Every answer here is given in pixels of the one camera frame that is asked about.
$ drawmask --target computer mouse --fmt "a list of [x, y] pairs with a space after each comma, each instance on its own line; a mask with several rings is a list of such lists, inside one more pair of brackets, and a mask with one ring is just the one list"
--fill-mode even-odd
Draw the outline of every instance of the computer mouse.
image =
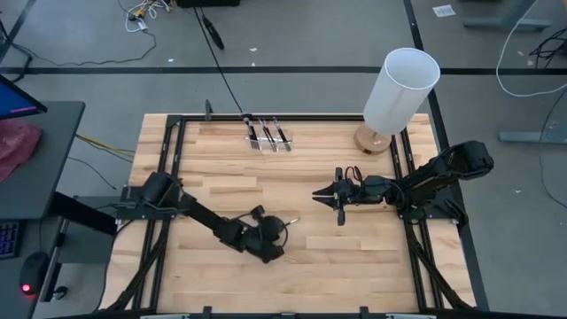
[[42, 289], [48, 264], [47, 253], [32, 253], [26, 258], [19, 271], [19, 288], [24, 294], [36, 294]]

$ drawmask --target pink cloth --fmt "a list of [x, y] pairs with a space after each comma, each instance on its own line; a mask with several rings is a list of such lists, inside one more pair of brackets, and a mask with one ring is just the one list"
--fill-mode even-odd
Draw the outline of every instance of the pink cloth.
[[25, 121], [0, 121], [0, 182], [32, 156], [41, 135], [41, 128]]

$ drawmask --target white lampshade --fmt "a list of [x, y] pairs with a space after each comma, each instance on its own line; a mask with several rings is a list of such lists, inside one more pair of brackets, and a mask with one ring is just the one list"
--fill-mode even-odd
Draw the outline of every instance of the white lampshade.
[[423, 51], [401, 48], [388, 53], [364, 106], [365, 124], [382, 135], [400, 133], [440, 75], [435, 59]]

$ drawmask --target desk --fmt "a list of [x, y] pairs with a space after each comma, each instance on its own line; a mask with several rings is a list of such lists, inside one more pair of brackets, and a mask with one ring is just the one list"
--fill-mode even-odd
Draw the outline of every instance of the desk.
[[[166, 118], [144, 117], [130, 185], [142, 185], [157, 169]], [[364, 175], [393, 177], [391, 154], [358, 151], [353, 143], [357, 121], [281, 122], [293, 133], [294, 150], [262, 155], [244, 140], [241, 122], [187, 124], [179, 173], [185, 191], [229, 218], [262, 204], [284, 221], [301, 221], [289, 228], [285, 255], [265, 265], [219, 243], [192, 219], [175, 219], [158, 312], [200, 313], [203, 306], [215, 313], [356, 313], [360, 306], [377, 313], [417, 311], [404, 228], [395, 208], [349, 206], [346, 225], [339, 227], [336, 213], [311, 199], [312, 191], [330, 184], [335, 167], [357, 165]], [[415, 115], [408, 132], [417, 165], [437, 154], [427, 114]], [[166, 171], [171, 163], [170, 157]], [[439, 270], [474, 305], [456, 227], [449, 220], [428, 224]], [[134, 222], [116, 239], [102, 307], [116, 300], [137, 271], [144, 226]], [[432, 306], [429, 279], [423, 278]]]
[[[41, 127], [42, 139], [30, 161], [22, 165], [0, 183], [0, 219], [26, 219], [22, 247], [19, 257], [0, 261], [0, 317], [28, 318], [37, 298], [26, 297], [19, 290], [19, 270], [26, 259], [39, 249], [39, 221], [50, 206], [74, 133], [84, 110], [82, 102], [45, 103], [49, 111], [24, 118]], [[60, 218], [49, 218], [42, 222], [43, 251], [50, 253], [60, 226]]]

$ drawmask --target lamp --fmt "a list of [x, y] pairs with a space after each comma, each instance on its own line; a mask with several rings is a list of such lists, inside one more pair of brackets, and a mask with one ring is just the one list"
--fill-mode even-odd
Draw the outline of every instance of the lamp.
[[400, 48], [388, 53], [364, 106], [364, 123], [354, 133], [357, 147], [368, 154], [386, 150], [440, 75], [435, 59], [423, 51]]

